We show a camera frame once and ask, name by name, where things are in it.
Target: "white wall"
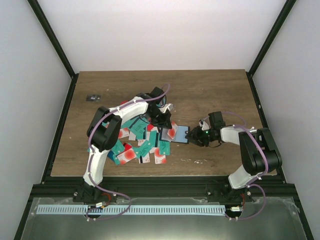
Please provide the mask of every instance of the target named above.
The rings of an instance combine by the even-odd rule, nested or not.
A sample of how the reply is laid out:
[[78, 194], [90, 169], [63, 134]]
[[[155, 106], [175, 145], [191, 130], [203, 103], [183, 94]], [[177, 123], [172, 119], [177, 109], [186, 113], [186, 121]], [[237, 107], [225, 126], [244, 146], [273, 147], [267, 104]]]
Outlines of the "white wall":
[[287, 180], [320, 239], [320, 1], [297, 1], [254, 75]]
[[40, 183], [70, 77], [26, 0], [0, 1], [0, 239]]
[[246, 69], [285, 0], [39, 0], [74, 70]]

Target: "robotic arm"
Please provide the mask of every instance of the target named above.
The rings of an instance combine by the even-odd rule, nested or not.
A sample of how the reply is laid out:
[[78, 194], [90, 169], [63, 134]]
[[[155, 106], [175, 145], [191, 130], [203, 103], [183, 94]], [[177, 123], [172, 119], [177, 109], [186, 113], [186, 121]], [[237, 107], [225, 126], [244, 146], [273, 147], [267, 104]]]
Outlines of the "robotic arm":
[[[220, 111], [209, 113], [208, 118], [210, 127], [204, 119], [201, 119], [199, 126], [186, 134], [189, 142], [200, 147], [208, 147], [209, 143], [213, 141], [240, 146], [242, 165], [228, 177], [232, 189], [245, 188], [256, 179], [260, 179], [266, 166], [250, 136], [241, 128], [226, 126]], [[249, 132], [265, 155], [268, 172], [281, 167], [282, 158], [270, 130], [268, 128], [252, 128]]]
[[[86, 133], [91, 146], [83, 178], [88, 185], [95, 186], [102, 182], [107, 155], [118, 140], [122, 123], [137, 116], [147, 115], [150, 123], [155, 127], [172, 128], [170, 110], [173, 109], [173, 105], [171, 103], [162, 104], [165, 99], [164, 91], [155, 87], [151, 93], [140, 93], [132, 100], [117, 107], [102, 106], [97, 110]], [[104, 127], [102, 123], [109, 123], [109, 125]]]

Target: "black metal frame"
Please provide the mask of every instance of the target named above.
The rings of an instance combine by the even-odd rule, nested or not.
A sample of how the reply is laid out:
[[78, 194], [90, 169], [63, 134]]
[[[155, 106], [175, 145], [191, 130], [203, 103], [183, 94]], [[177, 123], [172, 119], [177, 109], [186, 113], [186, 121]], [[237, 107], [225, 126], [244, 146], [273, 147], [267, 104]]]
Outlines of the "black metal frame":
[[[41, 23], [54, 49], [59, 55], [62, 63], [71, 77], [70, 87], [62, 109], [58, 127], [53, 139], [52, 147], [42, 176], [41, 184], [35, 184], [31, 190], [30, 197], [26, 204], [19, 227], [17, 229], [15, 240], [22, 237], [26, 220], [34, 198], [76, 198], [74, 193], [79, 189], [83, 182], [82, 177], [52, 177], [51, 170], [54, 164], [59, 142], [62, 136], [63, 128], [68, 115], [70, 103], [76, 87], [79, 74], [75, 74], [72, 66], [67, 59], [59, 41], [53, 32], [44, 12], [42, 11], [37, 0], [28, 0], [36, 17]], [[247, 79], [253, 94], [253, 98], [262, 122], [263, 127], [268, 127], [268, 123], [259, 100], [258, 93], [253, 81], [258, 66], [262, 62], [269, 47], [279, 32], [282, 24], [288, 16], [296, 0], [287, 0], [277, 17], [270, 33], [268, 34], [259, 54], [257, 55], [249, 72], [246, 73]], [[226, 182], [227, 176], [173, 176], [173, 177], [104, 177], [102, 185], [104, 188], [121, 192], [132, 198], [159, 198], [159, 197], [191, 197], [207, 198], [209, 202], [219, 202], [223, 205], [230, 205], [234, 202], [221, 198], [220, 192], [217, 191]], [[277, 175], [264, 176], [259, 184], [264, 188], [268, 197], [292, 197], [296, 206], [300, 209], [300, 220], [307, 239], [313, 240], [313, 236], [300, 203], [294, 184], [286, 183], [282, 168], [277, 169]], [[259, 189], [250, 188], [252, 197], [262, 196]]]

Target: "white slotted strip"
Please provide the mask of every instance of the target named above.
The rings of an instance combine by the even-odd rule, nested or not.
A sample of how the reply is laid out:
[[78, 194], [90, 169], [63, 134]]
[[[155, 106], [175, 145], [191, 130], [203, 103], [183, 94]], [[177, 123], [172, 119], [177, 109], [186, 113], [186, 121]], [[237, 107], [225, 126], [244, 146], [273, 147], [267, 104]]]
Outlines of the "white slotted strip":
[[[109, 205], [93, 210], [91, 214], [116, 215], [124, 211], [126, 205]], [[83, 215], [88, 205], [38, 205], [38, 215]], [[224, 205], [132, 205], [125, 215], [204, 215], [224, 216]]]

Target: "wooden table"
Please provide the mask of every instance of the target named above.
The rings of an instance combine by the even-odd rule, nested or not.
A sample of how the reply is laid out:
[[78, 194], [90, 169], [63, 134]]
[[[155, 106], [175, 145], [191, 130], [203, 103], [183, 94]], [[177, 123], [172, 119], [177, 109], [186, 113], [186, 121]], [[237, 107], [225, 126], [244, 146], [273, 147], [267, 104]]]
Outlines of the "wooden table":
[[[136, 94], [171, 84], [167, 103], [173, 103], [171, 119], [178, 125], [198, 125], [199, 119], [215, 111], [241, 115], [247, 126], [261, 128], [255, 101], [244, 70], [170, 70], [170, 71], [88, 71], [81, 72], [75, 87], [61, 141], [53, 164], [52, 176], [82, 176], [88, 162], [88, 126], [97, 108], [118, 106]], [[86, 101], [87, 95], [101, 95], [98, 102]], [[232, 115], [225, 122], [241, 124]], [[240, 148], [224, 143], [217, 148], [193, 144], [170, 144], [166, 164], [139, 164], [133, 159], [115, 165], [107, 159], [104, 176], [212, 176], [229, 175], [242, 163]]]

